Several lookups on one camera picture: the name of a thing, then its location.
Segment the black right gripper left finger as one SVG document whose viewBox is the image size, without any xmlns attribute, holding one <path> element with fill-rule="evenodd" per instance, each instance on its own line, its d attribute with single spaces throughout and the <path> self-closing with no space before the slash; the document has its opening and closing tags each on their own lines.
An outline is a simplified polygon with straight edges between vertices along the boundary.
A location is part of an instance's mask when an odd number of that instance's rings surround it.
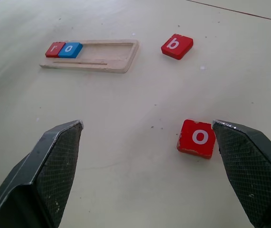
<svg viewBox="0 0 271 228">
<path fill-rule="evenodd" d="M 46 131 L 0 185 L 0 228 L 58 228 L 73 185 L 84 124 Z"/>
</svg>

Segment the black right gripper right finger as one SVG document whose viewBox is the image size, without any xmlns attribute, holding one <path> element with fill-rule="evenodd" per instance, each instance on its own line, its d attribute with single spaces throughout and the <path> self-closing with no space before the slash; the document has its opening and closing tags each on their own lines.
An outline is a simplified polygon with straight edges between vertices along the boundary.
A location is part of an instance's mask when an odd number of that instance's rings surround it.
<svg viewBox="0 0 271 228">
<path fill-rule="evenodd" d="M 241 124 L 213 120 L 228 180 L 254 228 L 271 228 L 271 140 Z"/>
</svg>

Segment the red o tile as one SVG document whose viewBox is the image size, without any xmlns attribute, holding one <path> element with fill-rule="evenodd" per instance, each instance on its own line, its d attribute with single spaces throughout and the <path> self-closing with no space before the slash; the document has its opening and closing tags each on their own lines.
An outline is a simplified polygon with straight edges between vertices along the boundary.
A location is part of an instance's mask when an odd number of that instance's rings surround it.
<svg viewBox="0 0 271 228">
<path fill-rule="evenodd" d="M 215 133 L 210 123 L 190 119 L 183 122 L 177 142 L 179 152 L 210 159 L 214 145 Z"/>
</svg>

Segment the red r tile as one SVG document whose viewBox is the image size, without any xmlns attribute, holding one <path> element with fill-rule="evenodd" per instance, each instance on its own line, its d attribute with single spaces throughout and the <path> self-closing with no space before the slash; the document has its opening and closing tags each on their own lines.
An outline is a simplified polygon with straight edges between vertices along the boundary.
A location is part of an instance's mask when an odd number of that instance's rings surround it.
<svg viewBox="0 0 271 228">
<path fill-rule="evenodd" d="M 46 57 L 59 58 L 59 52 L 65 45 L 65 42 L 53 42 L 45 53 Z"/>
</svg>

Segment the blue o tile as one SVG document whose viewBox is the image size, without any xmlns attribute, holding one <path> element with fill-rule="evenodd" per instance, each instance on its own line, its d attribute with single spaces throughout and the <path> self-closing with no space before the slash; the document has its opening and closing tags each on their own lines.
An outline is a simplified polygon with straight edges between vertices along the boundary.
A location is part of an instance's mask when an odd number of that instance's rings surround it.
<svg viewBox="0 0 271 228">
<path fill-rule="evenodd" d="M 82 48 L 83 45 L 79 42 L 67 42 L 58 53 L 58 56 L 60 58 L 76 58 Z"/>
</svg>

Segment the wooden letter tray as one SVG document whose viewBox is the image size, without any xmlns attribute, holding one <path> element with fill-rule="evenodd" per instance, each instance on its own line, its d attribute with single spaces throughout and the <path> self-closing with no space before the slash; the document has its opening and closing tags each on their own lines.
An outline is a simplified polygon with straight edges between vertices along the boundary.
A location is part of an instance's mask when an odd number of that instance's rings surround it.
<svg viewBox="0 0 271 228">
<path fill-rule="evenodd" d="M 76 58 L 45 57 L 41 68 L 73 69 L 106 73 L 126 73 L 136 55 L 139 41 L 119 40 L 79 40 L 83 45 Z"/>
</svg>

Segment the red b tile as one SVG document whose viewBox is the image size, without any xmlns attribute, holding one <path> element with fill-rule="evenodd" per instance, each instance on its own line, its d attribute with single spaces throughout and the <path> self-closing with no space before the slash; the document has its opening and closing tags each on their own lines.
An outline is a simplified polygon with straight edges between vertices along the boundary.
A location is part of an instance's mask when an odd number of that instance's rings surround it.
<svg viewBox="0 0 271 228">
<path fill-rule="evenodd" d="M 161 46 L 164 55 L 181 60 L 184 55 L 192 48 L 194 41 L 192 38 L 173 34 L 169 40 Z"/>
</svg>

